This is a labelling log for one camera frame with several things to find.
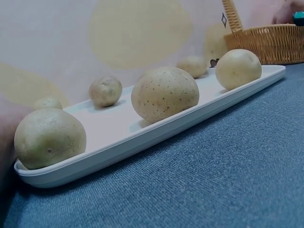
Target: blurred object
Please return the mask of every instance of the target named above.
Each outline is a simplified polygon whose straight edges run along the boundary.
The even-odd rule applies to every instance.
[[[293,22],[296,26],[304,26],[304,12],[294,13]]]
[[[243,29],[233,0],[222,2],[232,32],[224,36],[229,50],[250,50],[261,64],[304,62],[304,27],[280,24]]]

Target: teal object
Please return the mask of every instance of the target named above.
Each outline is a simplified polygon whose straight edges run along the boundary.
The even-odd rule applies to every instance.
[[[304,12],[294,13],[293,22],[296,26],[304,26]]]

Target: small potato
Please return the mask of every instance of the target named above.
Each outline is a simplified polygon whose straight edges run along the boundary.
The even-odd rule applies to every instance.
[[[199,98],[196,81],[176,67],[147,70],[131,94],[135,112],[150,123],[196,106]]]
[[[232,90],[259,79],[262,66],[259,58],[251,51],[234,49],[218,61],[215,75],[225,89]]]
[[[60,101],[51,96],[41,98],[34,103],[34,109],[38,110],[43,108],[63,109]]]
[[[176,67],[188,72],[194,79],[196,79],[206,73],[207,62],[203,57],[188,56],[180,60]]]
[[[95,80],[89,88],[89,96],[94,105],[109,107],[114,105],[123,92],[121,82],[116,77],[103,77]]]

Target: large potato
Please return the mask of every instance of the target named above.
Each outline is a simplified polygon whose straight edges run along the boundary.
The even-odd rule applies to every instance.
[[[86,131],[71,114],[43,108],[20,122],[14,145],[17,157],[27,169],[40,169],[85,152]]]
[[[218,61],[215,74],[224,88],[232,90],[259,79],[262,75],[262,66],[258,57],[251,51],[234,49]]]
[[[199,98],[193,77],[176,67],[146,71],[131,95],[134,110],[151,123],[197,105]]]

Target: potato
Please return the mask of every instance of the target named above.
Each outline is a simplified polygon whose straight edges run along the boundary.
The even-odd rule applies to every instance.
[[[56,98],[51,96],[41,98],[34,103],[34,109],[42,109],[42,108],[57,108],[62,110],[62,104]]]
[[[134,110],[150,123],[197,105],[199,98],[199,88],[191,75],[165,66],[147,70],[131,94]]]
[[[207,71],[207,62],[203,57],[188,56],[180,60],[177,68],[187,71],[193,78],[199,78]]]
[[[20,122],[14,145],[17,157],[27,169],[40,169],[84,153],[86,131],[71,114],[43,108]]]
[[[234,49],[218,61],[215,74],[225,89],[232,90],[259,79],[262,66],[258,57],[251,51]]]
[[[99,107],[114,105],[123,92],[121,82],[116,77],[103,77],[95,80],[89,88],[89,96]]]

